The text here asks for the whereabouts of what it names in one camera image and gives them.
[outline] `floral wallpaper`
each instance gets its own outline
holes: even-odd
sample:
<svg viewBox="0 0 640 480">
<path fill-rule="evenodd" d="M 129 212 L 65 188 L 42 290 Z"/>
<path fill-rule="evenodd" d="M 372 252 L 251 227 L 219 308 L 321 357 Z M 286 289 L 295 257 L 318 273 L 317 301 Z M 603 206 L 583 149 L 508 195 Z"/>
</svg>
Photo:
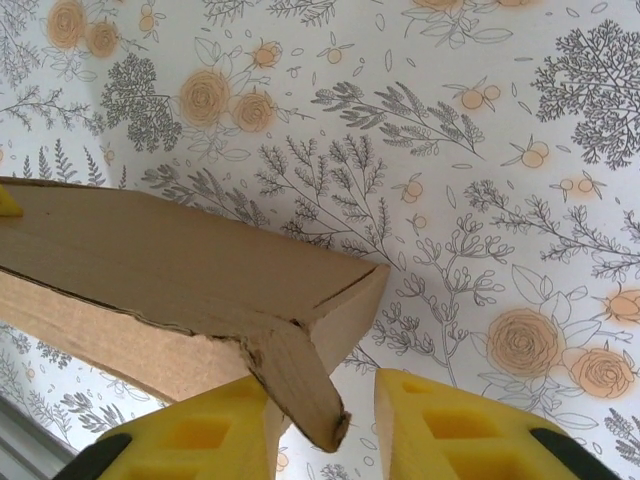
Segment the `floral wallpaper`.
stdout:
<svg viewBox="0 0 640 480">
<path fill-rule="evenodd" d="M 333 375 L 343 448 L 289 430 L 279 479 L 381 478 L 382 366 L 546 417 L 633 480 L 639 69 L 634 0 L 0 0 L 0 175 L 392 266 Z M 0 394 L 75 450 L 164 406 L 7 324 Z"/>
</svg>

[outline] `orange berry illustration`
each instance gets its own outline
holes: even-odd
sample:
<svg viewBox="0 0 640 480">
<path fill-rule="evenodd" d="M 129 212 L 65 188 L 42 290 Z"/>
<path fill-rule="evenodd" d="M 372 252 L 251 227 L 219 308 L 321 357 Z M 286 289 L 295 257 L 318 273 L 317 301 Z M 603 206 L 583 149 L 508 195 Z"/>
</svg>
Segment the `orange berry illustration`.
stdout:
<svg viewBox="0 0 640 480">
<path fill-rule="evenodd" d="M 538 168 L 544 163 L 544 158 L 538 152 L 527 150 L 522 154 L 522 163 L 529 168 Z"/>
<path fill-rule="evenodd" d="M 148 32 L 149 30 L 151 30 L 153 28 L 153 23 L 154 23 L 153 17 L 148 15 L 146 17 L 142 17 L 142 20 L 140 20 L 140 23 L 138 24 L 138 27 L 143 32 Z"/>
<path fill-rule="evenodd" d="M 469 110 L 475 110 L 476 108 L 480 108 L 484 98 L 480 92 L 477 90 L 467 90 L 462 95 L 462 105 Z"/>
<path fill-rule="evenodd" d="M 337 48 L 332 48 L 329 50 L 329 53 L 327 53 L 327 60 L 329 60 L 329 63 L 332 65 L 340 63 L 342 60 L 342 52 Z"/>
<path fill-rule="evenodd" d="M 583 193 L 589 193 L 591 190 L 593 190 L 593 182 L 588 178 L 580 180 L 580 183 L 578 183 L 578 190 Z"/>
<path fill-rule="evenodd" d="M 412 197 L 419 197 L 420 195 L 422 195 L 422 192 L 424 191 L 424 189 L 422 188 L 422 184 L 420 184 L 420 182 L 416 182 L 415 180 L 412 180 L 409 182 L 409 185 L 407 185 L 407 194 L 409 194 Z"/>
<path fill-rule="evenodd" d="M 542 156 L 542 158 L 546 158 L 549 156 L 549 145 L 544 142 L 533 142 L 529 150 L 538 152 Z"/>
<path fill-rule="evenodd" d="M 564 180 L 562 180 L 560 182 L 560 188 L 562 188 L 565 191 L 569 191 L 569 190 L 573 189 L 573 180 L 565 178 Z"/>
<path fill-rule="evenodd" d="M 416 226 L 416 228 L 422 229 L 427 226 L 427 219 L 422 216 L 416 217 L 413 221 L 413 224 Z"/>
<path fill-rule="evenodd" d="M 489 85 L 484 89 L 484 96 L 487 100 L 497 100 L 502 92 L 495 85 Z"/>
<path fill-rule="evenodd" d="M 418 197 L 414 197 L 413 195 L 409 195 L 409 192 L 406 190 L 402 193 L 402 200 L 406 203 L 416 203 L 418 201 Z"/>
</svg>

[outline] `orange rose illustration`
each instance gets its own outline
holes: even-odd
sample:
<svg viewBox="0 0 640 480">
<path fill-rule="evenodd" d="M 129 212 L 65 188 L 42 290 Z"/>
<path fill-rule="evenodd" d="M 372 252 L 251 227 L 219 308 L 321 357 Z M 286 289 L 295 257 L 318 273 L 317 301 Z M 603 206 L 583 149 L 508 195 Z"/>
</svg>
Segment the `orange rose illustration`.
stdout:
<svg viewBox="0 0 640 480">
<path fill-rule="evenodd" d="M 489 358 L 508 373 L 539 377 L 559 363 L 565 340 L 544 315 L 528 308 L 511 310 L 489 327 Z"/>
<path fill-rule="evenodd" d="M 180 89 L 182 114 L 196 127 L 211 127 L 227 109 L 229 95 L 229 85 L 221 75 L 196 72 Z"/>
<path fill-rule="evenodd" d="M 607 313 L 616 320 L 640 323 L 640 290 L 624 290 L 605 300 Z"/>
<path fill-rule="evenodd" d="M 278 42 L 264 43 L 253 52 L 253 64 L 259 68 L 272 68 L 282 57 L 282 46 Z"/>
<path fill-rule="evenodd" d="M 86 34 L 89 51 L 98 58 L 109 57 L 118 45 L 118 31 L 112 23 L 90 25 Z"/>
<path fill-rule="evenodd" d="M 248 93 L 234 102 L 233 121 L 245 132 L 264 130 L 273 116 L 273 102 L 269 94 Z"/>
<path fill-rule="evenodd" d="M 84 33 L 84 7 L 74 0 L 58 1 L 47 19 L 49 41 L 58 48 L 73 48 Z"/>
<path fill-rule="evenodd" d="M 617 353 L 602 348 L 574 349 L 569 353 L 565 357 L 575 360 L 572 364 L 565 360 L 569 376 L 594 397 L 618 398 L 634 381 L 631 367 Z"/>
</svg>

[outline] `cardboard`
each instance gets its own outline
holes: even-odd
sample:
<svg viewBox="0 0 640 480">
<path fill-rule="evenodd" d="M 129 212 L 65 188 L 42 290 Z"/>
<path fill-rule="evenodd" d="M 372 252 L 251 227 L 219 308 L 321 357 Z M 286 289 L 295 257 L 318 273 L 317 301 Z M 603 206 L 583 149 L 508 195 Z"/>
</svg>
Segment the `cardboard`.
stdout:
<svg viewBox="0 0 640 480">
<path fill-rule="evenodd" d="M 389 268 L 141 192 L 1 178 L 0 318 L 167 401 L 251 372 L 316 446 Z"/>
</svg>

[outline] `cardboard edge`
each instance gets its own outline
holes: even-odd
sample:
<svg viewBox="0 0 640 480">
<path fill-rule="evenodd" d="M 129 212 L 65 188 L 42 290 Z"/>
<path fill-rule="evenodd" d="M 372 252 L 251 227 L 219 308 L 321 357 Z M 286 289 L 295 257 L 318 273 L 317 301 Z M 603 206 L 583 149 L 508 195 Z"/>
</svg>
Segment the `cardboard edge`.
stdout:
<svg viewBox="0 0 640 480">
<path fill-rule="evenodd" d="M 16 185 L 22 187 L 58 187 L 58 188 L 82 188 L 85 190 L 95 190 L 102 188 L 106 190 L 118 190 L 111 187 L 95 187 L 92 185 L 83 185 L 78 183 L 59 182 L 57 180 L 39 180 L 30 178 L 2 177 L 0 176 L 0 185 Z"/>
</svg>

